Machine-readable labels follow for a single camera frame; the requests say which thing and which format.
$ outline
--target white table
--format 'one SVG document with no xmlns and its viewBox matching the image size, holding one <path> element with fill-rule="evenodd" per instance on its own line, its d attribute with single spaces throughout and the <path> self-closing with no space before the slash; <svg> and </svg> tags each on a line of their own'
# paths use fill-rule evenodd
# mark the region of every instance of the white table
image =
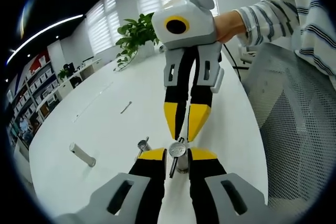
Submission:
<svg viewBox="0 0 336 224">
<path fill-rule="evenodd" d="M 222 87 L 213 96 L 212 112 L 191 144 L 217 153 L 228 173 L 247 180 L 268 199 L 267 166 L 258 125 L 229 61 L 223 56 Z M 173 142 L 164 117 L 163 55 L 153 56 L 122 72 L 112 62 L 71 92 L 53 110 L 30 145 L 30 169 L 37 197 L 51 217 L 76 212 L 90 195 L 134 164 L 139 140 L 152 148 Z M 132 104 L 122 113 L 126 105 Z M 76 142 L 96 158 L 94 168 L 69 151 Z M 169 179 L 159 223 L 196 223 L 188 175 Z"/>
</svg>

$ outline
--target white cylinder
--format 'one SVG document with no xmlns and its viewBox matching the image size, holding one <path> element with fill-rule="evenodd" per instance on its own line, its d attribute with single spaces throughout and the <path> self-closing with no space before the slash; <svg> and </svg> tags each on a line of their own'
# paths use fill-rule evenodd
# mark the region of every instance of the white cylinder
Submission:
<svg viewBox="0 0 336 224">
<path fill-rule="evenodd" d="M 77 144 L 70 144 L 70 151 L 74 153 L 77 157 L 87 163 L 90 167 L 94 167 L 96 164 L 96 159 L 90 157 L 86 152 L 84 152 Z"/>
</svg>

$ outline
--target person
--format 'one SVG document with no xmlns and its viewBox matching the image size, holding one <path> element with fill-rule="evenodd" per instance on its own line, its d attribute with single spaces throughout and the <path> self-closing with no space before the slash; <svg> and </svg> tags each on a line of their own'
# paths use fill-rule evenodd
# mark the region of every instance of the person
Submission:
<svg viewBox="0 0 336 224">
<path fill-rule="evenodd" d="M 336 32 L 319 0 L 262 0 L 215 17 L 217 40 L 237 36 L 243 46 L 289 37 L 296 28 L 301 48 L 295 54 L 329 76 L 336 89 Z"/>
<path fill-rule="evenodd" d="M 21 129 L 21 133 L 23 135 L 23 139 L 25 141 L 27 141 L 28 143 L 31 143 L 34 136 L 31 132 L 30 125 L 29 125 L 28 121 L 23 117 L 20 118 L 20 129 Z"/>
</svg>

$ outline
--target ceiling light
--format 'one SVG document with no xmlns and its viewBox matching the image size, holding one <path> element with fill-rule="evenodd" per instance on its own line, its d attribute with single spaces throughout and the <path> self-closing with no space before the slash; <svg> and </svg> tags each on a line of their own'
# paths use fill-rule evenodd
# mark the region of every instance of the ceiling light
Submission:
<svg viewBox="0 0 336 224">
<path fill-rule="evenodd" d="M 42 33 L 44 33 L 45 31 L 49 30 L 49 29 L 52 29 L 53 27 L 55 26 L 58 26 L 60 24 L 63 24 L 65 22 L 68 22 L 70 20 L 73 20 L 73 19 L 76 19 L 76 18 L 81 18 L 83 17 L 84 15 L 81 14 L 81 15 L 77 15 L 75 17 L 71 17 L 71 18 L 67 18 L 67 19 L 64 19 L 62 21 L 59 21 L 57 23 L 54 23 L 53 25 L 51 26 L 48 26 L 47 28 L 44 28 L 43 30 L 39 31 L 38 33 L 34 34 L 33 36 L 31 36 L 29 39 L 27 39 L 25 42 L 22 43 L 21 46 L 19 46 L 15 51 L 14 53 L 9 57 L 9 59 L 7 60 L 7 64 L 10 62 L 10 60 L 25 46 L 27 45 L 29 42 L 31 42 L 33 39 L 35 39 L 37 36 L 41 35 Z"/>
</svg>

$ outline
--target black cable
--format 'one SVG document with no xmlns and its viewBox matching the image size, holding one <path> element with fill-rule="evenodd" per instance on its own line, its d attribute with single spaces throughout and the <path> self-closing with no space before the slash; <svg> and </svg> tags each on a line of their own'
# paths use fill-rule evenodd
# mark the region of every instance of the black cable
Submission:
<svg viewBox="0 0 336 224">
<path fill-rule="evenodd" d="M 229 53 L 231 59 L 233 60 L 235 66 L 236 66 L 236 70 L 237 70 L 237 73 L 238 73 L 238 77 L 239 77 L 239 80 L 240 80 L 240 82 L 241 82 L 241 77 L 240 77 L 240 73 L 239 73 L 239 69 L 238 69 L 237 63 L 236 63 L 235 59 L 232 57 L 232 54 L 230 53 L 230 51 L 229 51 L 229 49 L 227 48 L 227 46 L 226 46 L 225 44 L 223 44 L 223 45 L 224 45 L 226 51 Z"/>
</svg>

